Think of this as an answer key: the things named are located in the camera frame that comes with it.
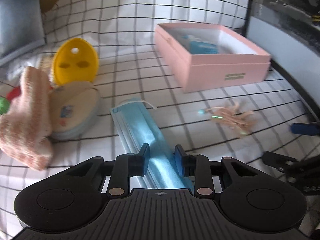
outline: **white wall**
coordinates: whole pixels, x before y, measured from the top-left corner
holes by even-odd
[[[266,50],[320,106],[320,57],[295,38],[255,17],[247,38]]]

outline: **face mask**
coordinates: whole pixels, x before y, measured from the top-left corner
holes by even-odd
[[[179,176],[173,151],[142,102],[156,109],[138,98],[129,99],[111,109],[113,121],[126,152],[137,154],[144,143],[150,145],[147,174],[138,178],[141,187],[192,189],[190,179]]]

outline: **blue object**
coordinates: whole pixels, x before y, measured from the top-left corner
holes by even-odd
[[[140,184],[151,188],[193,189],[190,179],[179,176],[173,151],[140,100],[132,98],[111,109],[113,121],[127,152],[136,154],[144,143],[150,145],[147,175],[139,178]]]
[[[205,114],[205,110],[204,109],[199,110],[198,114]]]
[[[138,152],[138,155],[144,156],[143,174],[147,174],[150,160],[150,146],[147,143],[144,143]]]
[[[318,124],[311,123],[293,123],[290,126],[290,130],[294,134],[302,134],[302,135],[319,135],[320,134],[320,128]]]
[[[178,154],[175,152],[174,154],[174,157],[175,157],[175,162],[176,162],[176,167],[177,167],[177,170],[178,170],[178,173],[181,177],[183,177],[183,174],[184,174],[184,167],[182,165],[182,157],[181,157],[181,154]]]
[[[191,54],[217,54],[218,47],[215,44],[202,41],[192,35],[186,35],[182,37],[184,41],[182,44],[189,50]]]

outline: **box label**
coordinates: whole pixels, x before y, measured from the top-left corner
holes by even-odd
[[[244,78],[245,73],[234,73],[234,74],[227,74],[224,77],[224,80],[233,80],[233,79],[241,79]]]
[[[73,115],[73,107],[74,106],[63,106],[61,108],[60,117],[61,118],[71,118]]]

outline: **cardboard box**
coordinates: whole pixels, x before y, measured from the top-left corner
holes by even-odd
[[[178,40],[193,35],[217,44],[218,54],[190,54]],[[156,26],[161,56],[184,92],[262,82],[271,56],[227,27],[202,23],[168,23]]]

